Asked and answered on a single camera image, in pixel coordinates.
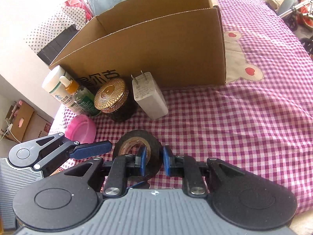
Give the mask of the white supplement bottle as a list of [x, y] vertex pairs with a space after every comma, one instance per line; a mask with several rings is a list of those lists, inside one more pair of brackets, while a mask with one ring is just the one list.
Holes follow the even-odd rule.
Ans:
[[57, 65], [43, 80], [42, 88], [76, 115], [84, 113], [84, 110], [73, 101], [71, 95], [65, 90], [65, 86], [60, 82], [59, 78], [61, 76], [71, 79], [71, 76]]

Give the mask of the pink collapsible bowl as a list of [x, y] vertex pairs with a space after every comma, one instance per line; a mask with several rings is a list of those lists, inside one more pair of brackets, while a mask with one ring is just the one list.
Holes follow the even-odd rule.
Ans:
[[78, 115], [67, 125], [65, 137], [71, 141], [79, 141], [81, 144], [93, 143], [96, 132], [96, 124], [90, 117], [87, 115]]

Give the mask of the gold lid black jar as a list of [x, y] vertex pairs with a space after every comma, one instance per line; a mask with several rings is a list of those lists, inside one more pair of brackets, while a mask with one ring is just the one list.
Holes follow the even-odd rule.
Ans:
[[106, 82], [96, 93], [94, 106], [115, 122], [130, 119], [137, 105], [124, 79]]

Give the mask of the black electrical tape roll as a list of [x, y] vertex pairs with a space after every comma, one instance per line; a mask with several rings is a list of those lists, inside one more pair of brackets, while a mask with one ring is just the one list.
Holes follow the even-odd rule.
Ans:
[[139, 172], [130, 176], [130, 181], [141, 182], [153, 178], [163, 163], [161, 143], [145, 130], [132, 130], [123, 135], [115, 144], [113, 157], [120, 155], [135, 156]]

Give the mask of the cardboard boxes on floor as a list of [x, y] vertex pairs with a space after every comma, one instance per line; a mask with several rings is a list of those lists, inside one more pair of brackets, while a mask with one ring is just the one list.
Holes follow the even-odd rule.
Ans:
[[49, 121], [39, 116], [28, 103], [19, 100], [9, 108], [1, 125], [1, 136], [19, 143], [47, 136], [50, 128]]

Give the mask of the brown cardboard box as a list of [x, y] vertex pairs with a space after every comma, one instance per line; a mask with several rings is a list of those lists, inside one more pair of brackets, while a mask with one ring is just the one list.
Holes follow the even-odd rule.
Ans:
[[126, 0], [89, 21], [50, 67], [90, 89], [150, 72], [159, 86], [224, 85], [217, 0]]

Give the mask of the white power adapter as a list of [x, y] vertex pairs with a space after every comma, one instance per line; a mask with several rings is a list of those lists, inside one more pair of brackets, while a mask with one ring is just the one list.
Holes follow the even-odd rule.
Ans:
[[168, 114], [165, 98], [150, 72], [143, 72], [132, 77], [133, 97], [151, 120]]

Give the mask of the dark cabinet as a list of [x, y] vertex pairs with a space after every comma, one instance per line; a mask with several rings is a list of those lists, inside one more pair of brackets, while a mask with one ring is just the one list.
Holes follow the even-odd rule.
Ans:
[[62, 31], [55, 39], [45, 45], [45, 47], [38, 52], [38, 57], [49, 66], [77, 33], [78, 30], [76, 29], [76, 25], [71, 25], [69, 28]]

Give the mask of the purple checkered tablecloth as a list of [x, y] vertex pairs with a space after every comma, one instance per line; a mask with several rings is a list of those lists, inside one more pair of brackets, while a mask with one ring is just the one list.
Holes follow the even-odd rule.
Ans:
[[312, 208], [312, 60], [261, 0], [217, 0], [224, 85], [161, 87], [168, 114], [142, 109], [121, 123], [95, 119], [97, 141], [148, 131], [175, 154], [216, 157], [290, 189], [298, 212]]

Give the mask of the polka dot cloth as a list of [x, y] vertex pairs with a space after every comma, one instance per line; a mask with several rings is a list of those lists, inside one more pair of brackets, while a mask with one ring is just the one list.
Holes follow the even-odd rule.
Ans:
[[81, 30], [91, 19], [91, 14], [86, 12], [85, 9], [63, 6], [55, 14], [44, 19], [43, 22], [27, 33], [24, 41], [38, 54], [65, 30], [69, 30], [70, 27], [74, 27], [75, 30]]

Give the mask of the green dropper bottle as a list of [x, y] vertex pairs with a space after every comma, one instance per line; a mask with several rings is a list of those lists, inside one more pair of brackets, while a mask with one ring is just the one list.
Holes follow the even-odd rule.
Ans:
[[79, 85], [75, 80], [68, 79], [65, 76], [59, 78], [64, 85], [65, 90], [71, 95], [73, 101], [90, 116], [98, 116], [100, 110], [94, 105], [94, 95], [84, 86]]

